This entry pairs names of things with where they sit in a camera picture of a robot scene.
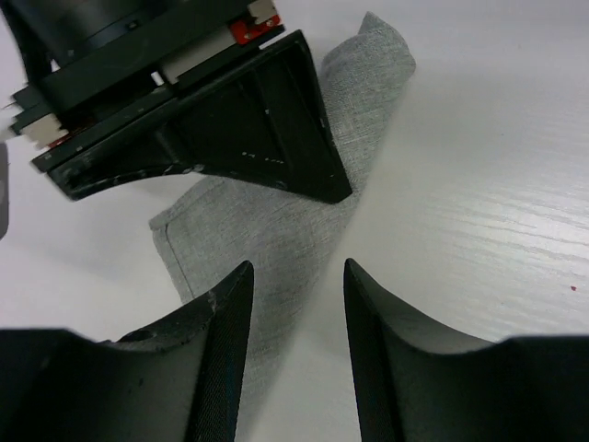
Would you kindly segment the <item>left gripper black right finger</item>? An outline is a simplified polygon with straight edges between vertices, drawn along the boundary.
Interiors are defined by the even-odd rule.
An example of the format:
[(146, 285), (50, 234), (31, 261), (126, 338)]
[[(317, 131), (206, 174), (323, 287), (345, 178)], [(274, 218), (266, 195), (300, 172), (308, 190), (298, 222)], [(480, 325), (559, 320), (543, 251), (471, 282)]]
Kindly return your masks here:
[(549, 413), (521, 342), (486, 343), (431, 319), (344, 264), (353, 385), (364, 441), (547, 441)]

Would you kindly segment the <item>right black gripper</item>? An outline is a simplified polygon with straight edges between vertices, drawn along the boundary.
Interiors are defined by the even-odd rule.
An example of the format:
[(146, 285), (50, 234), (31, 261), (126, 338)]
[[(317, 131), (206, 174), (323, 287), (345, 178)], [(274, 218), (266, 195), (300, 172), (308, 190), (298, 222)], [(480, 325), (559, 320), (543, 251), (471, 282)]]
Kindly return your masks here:
[(198, 172), (328, 204), (352, 187), (301, 31), (272, 1), (12, 1), (14, 134), (71, 200)]

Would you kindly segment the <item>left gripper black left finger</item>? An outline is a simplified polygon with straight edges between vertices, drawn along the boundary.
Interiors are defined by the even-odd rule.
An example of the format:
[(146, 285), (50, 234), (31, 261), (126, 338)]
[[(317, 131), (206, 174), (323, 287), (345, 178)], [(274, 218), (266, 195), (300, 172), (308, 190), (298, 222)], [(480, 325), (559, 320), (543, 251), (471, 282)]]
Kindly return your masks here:
[(71, 337), (44, 363), (27, 404), (29, 441), (232, 441), (254, 269), (116, 343)]

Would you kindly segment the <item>grey cloth napkin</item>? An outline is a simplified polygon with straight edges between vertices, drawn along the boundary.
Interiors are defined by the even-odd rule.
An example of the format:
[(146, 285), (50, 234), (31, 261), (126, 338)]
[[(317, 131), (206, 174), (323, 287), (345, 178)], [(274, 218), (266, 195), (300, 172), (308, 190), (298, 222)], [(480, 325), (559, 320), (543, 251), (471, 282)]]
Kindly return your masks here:
[(337, 151), (352, 185), (339, 204), (242, 181), (197, 182), (150, 223), (180, 298), (189, 301), (250, 261), (254, 302), (238, 421), (253, 419), (300, 312), (348, 225), (395, 100), (416, 63), (404, 38), (374, 13), (324, 58), (318, 76)]

